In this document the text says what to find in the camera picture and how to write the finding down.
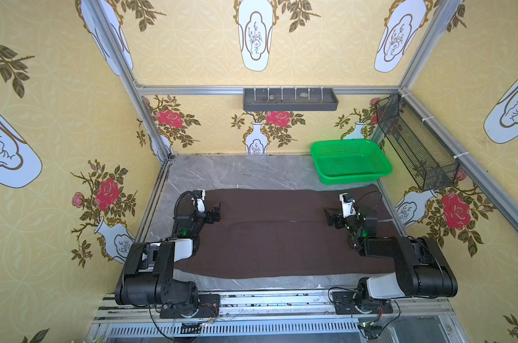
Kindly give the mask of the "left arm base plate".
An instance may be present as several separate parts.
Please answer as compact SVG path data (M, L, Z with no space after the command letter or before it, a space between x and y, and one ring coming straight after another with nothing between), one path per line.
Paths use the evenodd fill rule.
M164 304L160 310L161 319L212 319L220 313L219 294L199 294L188 303Z

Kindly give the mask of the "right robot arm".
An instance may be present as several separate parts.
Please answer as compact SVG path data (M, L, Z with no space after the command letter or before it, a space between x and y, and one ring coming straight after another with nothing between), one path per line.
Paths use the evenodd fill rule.
M327 224L349 232L350 246L362 257L386 258L395 271L363 277L356 290L333 294L336 310L369 314L383 312L389 300L419 297L454 297L457 279L437 242L430 237L379 237L375 210L344 204L324 210Z

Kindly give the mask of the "green plastic basket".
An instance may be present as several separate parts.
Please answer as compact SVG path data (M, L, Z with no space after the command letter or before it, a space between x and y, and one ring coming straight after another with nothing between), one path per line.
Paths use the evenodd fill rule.
M368 139L318 141L310 153L326 185L373 183L393 171L381 148Z

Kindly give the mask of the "grey wall shelf tray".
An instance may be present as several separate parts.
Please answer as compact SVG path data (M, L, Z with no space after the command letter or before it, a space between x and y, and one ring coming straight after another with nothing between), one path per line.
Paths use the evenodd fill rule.
M253 87L244 89L245 111L336 111L339 100L327 87Z

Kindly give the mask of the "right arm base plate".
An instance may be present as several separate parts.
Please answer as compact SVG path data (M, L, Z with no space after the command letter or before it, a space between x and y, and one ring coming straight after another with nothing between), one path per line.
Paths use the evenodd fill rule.
M355 291L336 289L328 295L334 305L335 313L343 314L371 314L381 315L392 314L394 309L389 300L364 299L361 294Z

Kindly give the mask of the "aluminium front rail frame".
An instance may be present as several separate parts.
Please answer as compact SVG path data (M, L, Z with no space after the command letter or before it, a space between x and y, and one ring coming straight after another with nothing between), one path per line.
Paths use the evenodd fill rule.
M379 342L467 342L450 302L400 299L363 314L335 307L337 290L218 291L193 318L161 319L158 309L117 305L103 298L89 340L133 338L236 337L282 334L363 335L379 332Z

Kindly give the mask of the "dark brown long pants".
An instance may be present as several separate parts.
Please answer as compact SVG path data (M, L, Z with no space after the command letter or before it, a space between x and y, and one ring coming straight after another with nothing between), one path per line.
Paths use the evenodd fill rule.
M196 255L175 268L223 279L394 272L392 259L360 256L346 230L328 225L324 211L341 208L340 193L209 190L205 203L220 205L221 220L203 227Z

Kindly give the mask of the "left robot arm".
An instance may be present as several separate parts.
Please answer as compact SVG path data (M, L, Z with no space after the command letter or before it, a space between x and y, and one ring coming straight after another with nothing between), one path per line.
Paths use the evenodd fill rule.
M208 210L205 190L183 192L175 203L172 235L160 242L134 243L130 247L115 288L118 305L152 309L160 317L193 318L200 310L217 315L212 301L200 299L196 283L176 280L175 263L197 254L200 233L207 224L220 221L220 205Z

